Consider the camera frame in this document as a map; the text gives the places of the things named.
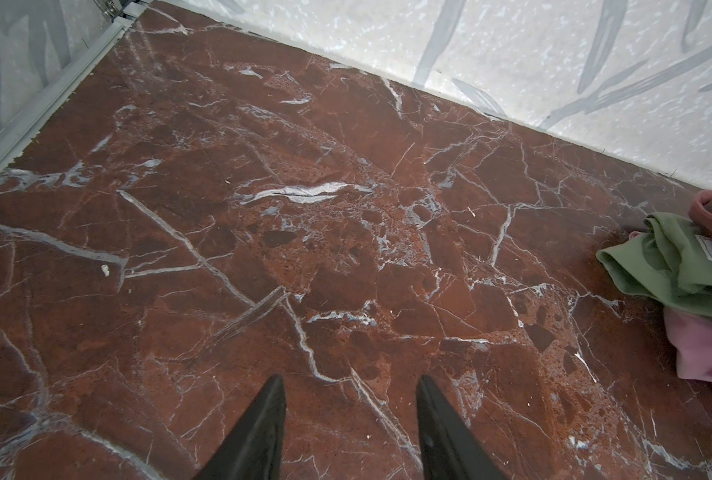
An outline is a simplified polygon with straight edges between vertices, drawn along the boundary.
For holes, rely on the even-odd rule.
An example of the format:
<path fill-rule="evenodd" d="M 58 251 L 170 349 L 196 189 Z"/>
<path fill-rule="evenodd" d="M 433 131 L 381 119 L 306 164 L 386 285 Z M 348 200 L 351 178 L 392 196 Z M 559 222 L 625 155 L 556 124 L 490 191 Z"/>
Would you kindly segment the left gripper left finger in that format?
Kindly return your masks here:
<path fill-rule="evenodd" d="M 283 378 L 273 375 L 194 479 L 279 479 L 285 417 Z"/>

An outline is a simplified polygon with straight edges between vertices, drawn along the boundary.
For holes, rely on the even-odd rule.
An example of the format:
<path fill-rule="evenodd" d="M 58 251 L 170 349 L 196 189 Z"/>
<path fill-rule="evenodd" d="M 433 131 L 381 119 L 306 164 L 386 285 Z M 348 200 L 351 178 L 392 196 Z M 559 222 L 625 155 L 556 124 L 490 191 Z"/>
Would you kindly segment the olive green cloth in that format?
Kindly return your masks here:
<path fill-rule="evenodd" d="M 712 318 L 712 239 L 691 220 L 656 212 L 646 230 L 596 253 L 624 294 Z"/>

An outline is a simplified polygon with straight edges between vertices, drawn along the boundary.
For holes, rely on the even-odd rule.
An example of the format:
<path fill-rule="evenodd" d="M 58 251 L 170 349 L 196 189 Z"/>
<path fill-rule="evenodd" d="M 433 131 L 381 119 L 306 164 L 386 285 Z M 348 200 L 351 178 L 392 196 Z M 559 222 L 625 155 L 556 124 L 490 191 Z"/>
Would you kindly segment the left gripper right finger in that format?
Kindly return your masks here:
<path fill-rule="evenodd" d="M 429 375 L 416 387 L 425 479 L 506 479 Z"/>

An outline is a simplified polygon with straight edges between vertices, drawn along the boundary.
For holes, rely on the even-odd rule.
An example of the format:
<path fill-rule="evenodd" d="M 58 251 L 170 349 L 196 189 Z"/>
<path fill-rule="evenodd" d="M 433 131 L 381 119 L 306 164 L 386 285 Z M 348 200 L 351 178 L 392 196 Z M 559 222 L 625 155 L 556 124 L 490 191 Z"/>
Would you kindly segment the light pink cloth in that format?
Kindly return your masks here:
<path fill-rule="evenodd" d="M 667 338 L 677 349 L 678 377 L 712 385 L 712 318 L 664 303 L 664 320 Z"/>

